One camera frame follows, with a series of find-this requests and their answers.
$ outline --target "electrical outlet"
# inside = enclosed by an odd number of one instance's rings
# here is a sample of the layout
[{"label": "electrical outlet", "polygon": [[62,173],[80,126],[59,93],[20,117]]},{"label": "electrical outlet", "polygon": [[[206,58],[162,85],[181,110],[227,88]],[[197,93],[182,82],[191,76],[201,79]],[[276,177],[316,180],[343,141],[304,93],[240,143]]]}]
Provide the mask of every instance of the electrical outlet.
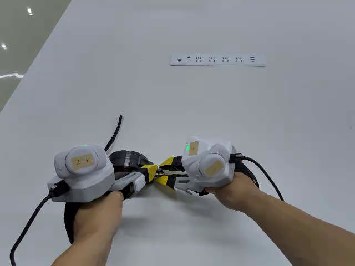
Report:
[{"label": "electrical outlet", "polygon": [[256,54],[173,54],[170,65],[201,67],[266,67],[265,57]]}]

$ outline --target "yellow and black striped tape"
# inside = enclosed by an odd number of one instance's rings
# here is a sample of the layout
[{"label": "yellow and black striped tape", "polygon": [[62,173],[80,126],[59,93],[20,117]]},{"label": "yellow and black striped tape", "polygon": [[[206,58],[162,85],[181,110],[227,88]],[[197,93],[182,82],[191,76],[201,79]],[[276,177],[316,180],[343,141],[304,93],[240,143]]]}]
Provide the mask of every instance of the yellow and black striped tape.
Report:
[{"label": "yellow and black striped tape", "polygon": [[175,182],[176,182],[176,175],[172,176],[160,176],[158,177],[155,182],[162,184],[164,186],[168,186],[172,189],[175,187]]},{"label": "yellow and black striped tape", "polygon": [[181,164],[181,156],[170,157],[166,159],[159,165],[159,169],[169,171],[185,171],[184,167]]},{"label": "yellow and black striped tape", "polygon": [[138,168],[132,172],[142,173],[145,177],[145,183],[152,183],[156,170],[158,169],[157,165],[144,165],[141,168]]}]

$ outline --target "beige label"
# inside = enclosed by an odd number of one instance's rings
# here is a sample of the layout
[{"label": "beige label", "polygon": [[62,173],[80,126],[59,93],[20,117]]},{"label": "beige label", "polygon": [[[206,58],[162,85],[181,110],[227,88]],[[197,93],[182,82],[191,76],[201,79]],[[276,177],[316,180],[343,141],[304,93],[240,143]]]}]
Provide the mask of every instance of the beige label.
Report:
[{"label": "beige label", "polygon": [[94,165],[93,154],[85,154],[83,156],[72,158],[72,166],[74,170],[85,168],[91,165]]},{"label": "beige label", "polygon": [[194,141],[190,143],[190,149],[189,149],[189,156],[191,155],[197,155],[199,151],[199,142]]},{"label": "beige label", "polygon": [[208,176],[214,176],[222,168],[223,168],[223,164],[220,161],[215,161],[209,168],[205,170],[205,173]]}]

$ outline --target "black power cord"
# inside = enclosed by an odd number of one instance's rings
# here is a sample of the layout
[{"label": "black power cord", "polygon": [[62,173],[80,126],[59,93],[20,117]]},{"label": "black power cord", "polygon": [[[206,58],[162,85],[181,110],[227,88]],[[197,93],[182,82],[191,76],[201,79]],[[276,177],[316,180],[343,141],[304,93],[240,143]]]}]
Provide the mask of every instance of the black power cord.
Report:
[{"label": "black power cord", "polygon": [[40,204],[37,206],[37,208],[34,210],[34,212],[32,213],[31,217],[29,218],[27,224],[25,225],[25,227],[23,228],[20,236],[17,238],[15,244],[12,246],[11,251],[10,251],[10,262],[12,266],[16,266],[16,262],[15,262],[15,251],[18,247],[18,245],[21,243],[22,239],[24,238],[24,236],[26,235],[28,229],[30,228],[31,224],[33,223],[33,220],[35,219],[35,217],[37,216],[38,212],[40,211],[40,209],[43,207],[43,205],[51,198],[54,197],[59,197],[62,194],[68,192],[70,190],[70,187],[68,186],[68,184],[64,181],[61,180],[58,183],[54,184],[50,189],[49,189],[49,193],[48,195],[46,195],[46,197],[40,202]]},{"label": "black power cord", "polygon": [[118,134],[118,131],[120,130],[120,127],[121,127],[121,123],[122,123],[122,118],[123,116],[120,115],[120,118],[118,120],[118,124],[117,124],[117,127],[116,127],[116,130],[115,132],[113,133],[111,139],[109,140],[109,142],[107,143],[106,147],[105,147],[105,151],[108,151],[108,149],[111,147],[112,143],[115,141],[116,137],[117,137],[117,134]]},{"label": "black power cord", "polygon": [[252,159],[250,157],[244,156],[243,154],[231,154],[230,158],[229,158],[229,163],[236,163],[237,161],[250,161],[250,162],[254,163],[261,170],[261,172],[266,176],[266,178],[269,180],[271,185],[274,187],[280,200],[284,201],[283,196],[281,195],[281,192],[278,189],[277,185],[271,179],[270,175],[266,172],[266,170],[260,165],[260,163],[258,163],[257,161],[255,161],[254,159]]}]

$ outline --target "forearm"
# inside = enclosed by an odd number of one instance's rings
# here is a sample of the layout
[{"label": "forearm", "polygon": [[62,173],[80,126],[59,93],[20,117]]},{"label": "forearm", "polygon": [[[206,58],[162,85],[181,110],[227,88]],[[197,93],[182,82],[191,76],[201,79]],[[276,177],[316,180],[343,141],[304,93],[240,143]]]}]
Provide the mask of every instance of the forearm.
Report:
[{"label": "forearm", "polygon": [[78,238],[58,257],[52,266],[102,266],[106,265],[112,237],[94,233]]},{"label": "forearm", "polygon": [[355,265],[355,234],[263,192],[254,193],[244,212],[293,265]]}]

